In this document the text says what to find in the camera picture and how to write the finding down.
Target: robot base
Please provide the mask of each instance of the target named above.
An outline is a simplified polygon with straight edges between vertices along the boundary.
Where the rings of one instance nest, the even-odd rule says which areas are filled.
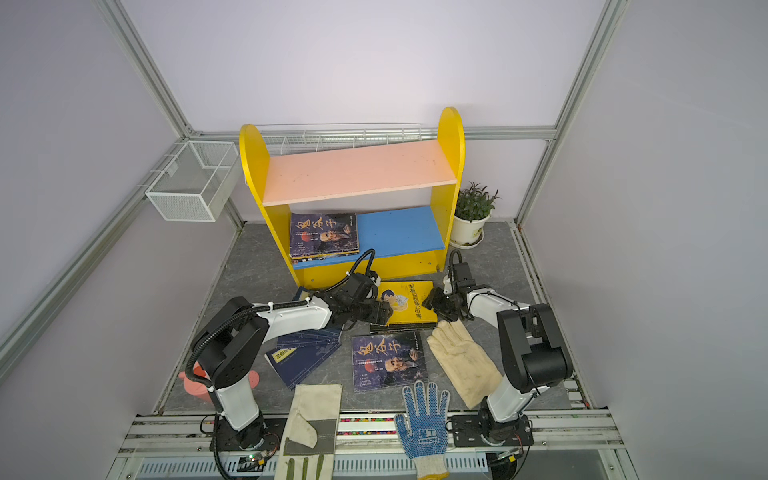
[[[235,432],[232,430],[232,427],[230,427],[230,424],[227,422],[227,420],[221,419],[219,421],[219,431],[216,434],[216,443],[219,452],[242,452],[244,450],[254,450],[253,446],[248,448],[247,446],[242,447],[242,445],[258,444],[260,439],[264,439],[264,442],[259,445],[258,449],[272,451],[274,450],[278,439],[272,435],[265,434],[267,432],[274,433],[275,435],[278,435],[279,438],[282,438],[283,430],[286,427],[286,420],[286,418],[265,419],[259,415],[259,418],[254,420],[253,423],[246,427],[243,431]],[[243,437],[244,432],[247,432],[247,437]],[[211,441],[209,449],[211,451],[214,450],[213,441]]]
[[[453,425],[453,445],[457,447],[533,445],[533,433],[525,415],[511,422],[495,423],[491,429],[480,415],[452,415],[450,421]]]

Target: glove cuff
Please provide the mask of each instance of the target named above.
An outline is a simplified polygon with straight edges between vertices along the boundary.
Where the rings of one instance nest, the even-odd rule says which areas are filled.
[[[416,478],[419,480],[442,480],[448,476],[443,454],[416,457],[413,463],[416,465]]]

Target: white flower pot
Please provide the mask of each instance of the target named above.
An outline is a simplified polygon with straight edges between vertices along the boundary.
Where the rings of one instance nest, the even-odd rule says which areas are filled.
[[[453,228],[451,229],[451,242],[462,247],[479,243],[478,239],[482,233],[482,226],[485,225],[485,222],[489,218],[491,218],[490,214],[486,218],[469,221],[454,215]]]

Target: pink shelf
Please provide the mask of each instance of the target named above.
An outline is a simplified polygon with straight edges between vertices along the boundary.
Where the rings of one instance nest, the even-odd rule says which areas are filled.
[[[265,206],[456,183],[437,140],[286,155],[270,160]]]

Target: yellow book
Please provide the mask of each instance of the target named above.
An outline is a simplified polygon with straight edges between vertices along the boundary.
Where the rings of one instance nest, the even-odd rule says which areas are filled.
[[[431,281],[382,282],[379,287],[379,298],[389,303],[393,311],[387,325],[436,323],[437,313],[422,306],[432,287]]]

